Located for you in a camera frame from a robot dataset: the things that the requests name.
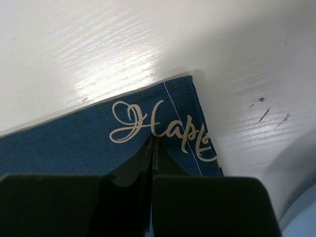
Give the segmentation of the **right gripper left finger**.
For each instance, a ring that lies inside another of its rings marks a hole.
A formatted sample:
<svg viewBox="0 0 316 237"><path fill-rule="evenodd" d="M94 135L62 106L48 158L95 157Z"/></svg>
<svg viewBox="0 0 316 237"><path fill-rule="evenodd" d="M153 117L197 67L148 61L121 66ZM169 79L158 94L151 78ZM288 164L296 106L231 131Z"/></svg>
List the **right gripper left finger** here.
<svg viewBox="0 0 316 237"><path fill-rule="evenodd" d="M150 229L149 138L105 175L7 174L0 180L3 237L143 237Z"/></svg>

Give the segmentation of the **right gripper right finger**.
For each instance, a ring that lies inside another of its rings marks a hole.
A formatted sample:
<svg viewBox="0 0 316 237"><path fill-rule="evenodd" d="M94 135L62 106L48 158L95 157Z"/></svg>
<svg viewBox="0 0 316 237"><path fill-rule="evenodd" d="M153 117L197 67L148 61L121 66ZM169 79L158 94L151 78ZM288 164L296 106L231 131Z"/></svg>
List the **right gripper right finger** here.
<svg viewBox="0 0 316 237"><path fill-rule="evenodd" d="M250 177L192 176L153 145L152 224L157 237L279 237L264 185Z"/></svg>

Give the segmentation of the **dark blue cloth placemat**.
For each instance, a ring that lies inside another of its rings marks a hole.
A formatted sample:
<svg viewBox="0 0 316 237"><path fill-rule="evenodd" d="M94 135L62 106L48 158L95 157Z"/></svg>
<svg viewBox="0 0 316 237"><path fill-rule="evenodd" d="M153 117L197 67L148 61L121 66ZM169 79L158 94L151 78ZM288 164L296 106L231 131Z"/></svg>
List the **dark blue cloth placemat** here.
<svg viewBox="0 0 316 237"><path fill-rule="evenodd" d="M2 137L0 173L106 174L152 136L187 173L223 175L192 76Z"/></svg>

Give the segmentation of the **light blue plastic plate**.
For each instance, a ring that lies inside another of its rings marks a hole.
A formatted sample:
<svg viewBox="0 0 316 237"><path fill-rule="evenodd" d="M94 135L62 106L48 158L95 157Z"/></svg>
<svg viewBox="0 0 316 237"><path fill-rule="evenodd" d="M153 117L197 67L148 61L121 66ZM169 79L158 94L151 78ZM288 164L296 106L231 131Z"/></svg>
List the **light blue plastic plate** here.
<svg viewBox="0 0 316 237"><path fill-rule="evenodd" d="M283 237L316 237L316 185L293 202L279 225Z"/></svg>

